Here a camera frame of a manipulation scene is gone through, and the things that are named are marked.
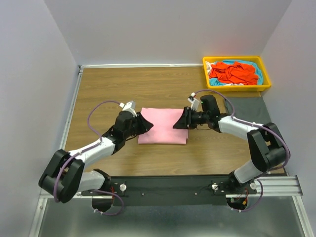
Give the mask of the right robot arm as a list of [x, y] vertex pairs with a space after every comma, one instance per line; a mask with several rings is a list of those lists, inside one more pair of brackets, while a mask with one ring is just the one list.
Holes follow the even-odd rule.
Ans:
[[232, 115], [221, 113], [216, 98], [204, 95], [199, 100], [196, 94], [188, 97], [191, 103], [184, 107], [180, 118], [173, 125], [174, 129], [196, 129], [206, 124], [209, 129], [227, 133], [248, 142], [250, 160], [228, 175], [223, 188], [237, 194], [245, 188], [245, 183], [285, 164], [290, 151], [274, 123], [265, 125], [237, 119]]

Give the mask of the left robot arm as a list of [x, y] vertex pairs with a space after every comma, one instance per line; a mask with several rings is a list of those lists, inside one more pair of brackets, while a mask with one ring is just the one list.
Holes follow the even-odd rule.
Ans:
[[77, 192], [93, 189], [104, 195], [109, 182], [98, 171], [85, 173], [86, 166], [117, 153], [130, 137], [142, 135], [153, 128], [140, 112], [121, 111], [113, 126], [95, 142], [73, 151], [57, 150], [39, 179], [39, 186], [57, 202], [67, 203]]

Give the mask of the pink t-shirt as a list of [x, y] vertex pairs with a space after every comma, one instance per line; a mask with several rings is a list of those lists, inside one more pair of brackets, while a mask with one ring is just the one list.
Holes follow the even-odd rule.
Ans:
[[138, 136], [138, 144], [175, 144], [185, 145], [188, 130], [174, 129], [183, 109], [142, 108], [141, 115], [154, 126]]

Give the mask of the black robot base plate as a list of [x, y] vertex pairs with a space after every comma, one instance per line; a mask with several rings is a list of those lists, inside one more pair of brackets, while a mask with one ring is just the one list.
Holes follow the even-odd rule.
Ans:
[[113, 176], [105, 190], [119, 197], [106, 200], [103, 193], [83, 191], [92, 196], [93, 207], [108, 210], [110, 206], [176, 206], [176, 205], [226, 205], [229, 196], [241, 202], [256, 194], [253, 180], [245, 184], [230, 184], [228, 175], [179, 176]]

